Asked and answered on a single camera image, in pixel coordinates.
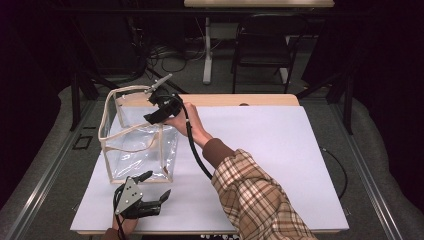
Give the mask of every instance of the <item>black chair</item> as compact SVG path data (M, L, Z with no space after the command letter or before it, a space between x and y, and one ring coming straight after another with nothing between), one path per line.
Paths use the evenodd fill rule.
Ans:
M284 93L290 82L299 41L306 32L308 23L300 15L253 14L246 17L237 27L236 46L231 66L233 93L236 89L237 66L288 69ZM288 44L287 36L294 41Z

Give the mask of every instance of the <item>plaid shirt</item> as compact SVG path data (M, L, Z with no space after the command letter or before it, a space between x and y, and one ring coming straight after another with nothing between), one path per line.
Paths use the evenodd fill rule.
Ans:
M249 153L239 149L226 157L212 184L241 239L316 239L281 186Z

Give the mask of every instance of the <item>hand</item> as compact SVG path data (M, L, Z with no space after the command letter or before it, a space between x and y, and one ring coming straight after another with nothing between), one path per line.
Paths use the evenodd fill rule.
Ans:
M203 128L196 106L191 103L184 103L184 106L187 109L194 142L203 148L213 137ZM163 123L175 127L182 135L187 137L186 116L183 109L176 117L168 118Z
M121 215L119 215L119 221L122 222L124 220ZM137 219L125 219L124 222L122 222L122 230L124 230L125 235L130 235L132 232L134 232L135 227L137 226L138 218ZM118 223L116 222L116 217L113 215L113 223L112 228L115 230L119 230Z

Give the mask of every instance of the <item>table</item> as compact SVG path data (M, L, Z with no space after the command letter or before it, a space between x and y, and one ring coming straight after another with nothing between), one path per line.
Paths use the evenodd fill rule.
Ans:
M333 7L333 0L185 0L184 6L193 8L324 8ZM205 23L205 68L203 83L211 83L212 52L211 22L206 17ZM282 79L287 79L287 70L280 69Z
M243 146L280 182L293 207L313 232L349 228L306 113L295 96L213 94L181 97L198 106L204 126L212 135L219 136L234 148ZM124 105L140 106L136 99L129 99ZM176 161L173 183L140 185L144 201L156 200L168 189L171 195L162 205L161 214L143 218L135 233L235 234L215 190L197 166L188 141L182 136ZM104 233L111 224L112 198L117 187L109 183L101 154L71 230L80 234Z

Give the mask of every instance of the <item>transparent plastic bag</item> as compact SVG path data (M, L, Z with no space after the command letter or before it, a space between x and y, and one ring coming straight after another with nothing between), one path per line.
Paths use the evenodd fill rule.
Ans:
M157 110L146 105L147 86L112 90L105 102L99 141L112 183L124 183L127 176L147 171L153 175L144 182L172 182L178 131L168 125L151 125L144 115Z

